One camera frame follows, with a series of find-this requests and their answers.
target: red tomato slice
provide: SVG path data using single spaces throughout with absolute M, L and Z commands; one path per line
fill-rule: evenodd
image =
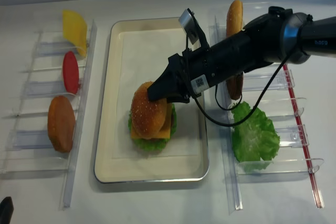
M 63 81 L 65 89 L 76 94 L 79 88 L 79 70 L 75 54 L 68 51 L 63 59 Z

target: lettuce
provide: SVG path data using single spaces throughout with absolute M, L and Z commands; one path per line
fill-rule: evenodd
M 243 119 L 250 111 L 247 102 L 241 103 L 232 110 L 235 122 Z M 278 154 L 280 137 L 264 111 L 257 108 L 248 120 L 233 129 L 232 148 L 239 162 L 260 159 L 270 161 Z
M 170 129 L 170 137 L 172 137 L 172 135 L 176 132 L 176 128 L 177 128 L 176 111 L 175 111 L 174 104 L 172 104 L 172 116 L 174 120 L 173 120 L 173 125 L 171 125 L 171 129 Z M 128 118 L 128 128 L 131 131 L 131 128 L 132 128 L 131 112 Z M 170 138 L 160 138 L 160 139 L 154 139 L 154 140 L 146 140 L 143 138 L 133 139 L 135 145 L 138 148 L 146 152 L 162 151 L 166 147 L 167 142 L 169 140 Z

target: cheese slice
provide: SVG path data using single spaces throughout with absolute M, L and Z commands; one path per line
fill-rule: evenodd
M 87 29 L 88 26 L 79 13 L 63 10 L 63 37 L 76 46 L 82 57 L 86 57 Z
M 172 104 L 168 103 L 167 104 L 167 114 L 166 114 L 166 119 L 164 121 L 164 124 L 160 131 L 158 132 L 157 135 L 153 138 L 170 138 L 170 129 L 171 129 L 171 124 L 172 124 Z M 131 138 L 132 139 L 140 139 L 140 137 L 137 132 L 135 131 L 133 124 L 131 127 Z

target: metal tray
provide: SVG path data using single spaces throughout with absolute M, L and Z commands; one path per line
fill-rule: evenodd
M 94 166 L 98 181 L 198 181 L 207 174 L 205 118 L 194 101 L 175 104 L 177 131 L 161 153 L 139 151 L 128 129 L 135 90 L 156 80 L 167 58 L 184 47 L 178 18 L 122 21 L 112 27 Z

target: red stripe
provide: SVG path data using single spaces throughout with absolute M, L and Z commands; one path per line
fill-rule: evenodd
M 284 70 L 288 70 L 287 64 L 285 64 L 283 66 Z M 292 83 L 289 77 L 287 77 L 287 83 L 288 83 L 288 91 L 289 91 L 289 96 L 292 98 L 292 106 L 293 106 L 293 110 L 294 112 L 298 111 L 298 105 L 296 103 L 295 100 L 295 94 L 294 94 L 294 90 L 292 87 Z M 302 121 L 301 121 L 301 117 L 299 114 L 295 115 L 296 117 L 296 123 L 297 125 L 302 125 Z M 310 159 L 310 153 L 309 153 L 309 149 L 307 146 L 307 139 L 306 139 L 306 134 L 302 134 L 301 135 L 301 141 L 302 141 L 302 145 L 303 145 L 303 152 L 304 152 L 304 156 L 306 159 Z M 313 168 L 313 164 L 311 162 L 311 160 L 307 160 L 307 168 L 308 170 L 312 170 Z M 310 177 L 310 182 L 311 182 L 311 186 L 313 189 L 313 194 L 314 194 L 314 199 L 315 199 L 315 204 L 318 208 L 322 208 L 323 207 L 323 203 L 322 203 L 322 199 L 320 197 L 320 193 L 319 193 L 319 188 L 317 186 L 317 182 L 316 182 L 316 178 L 315 178 L 315 174 L 314 173 L 309 173 L 309 177 Z

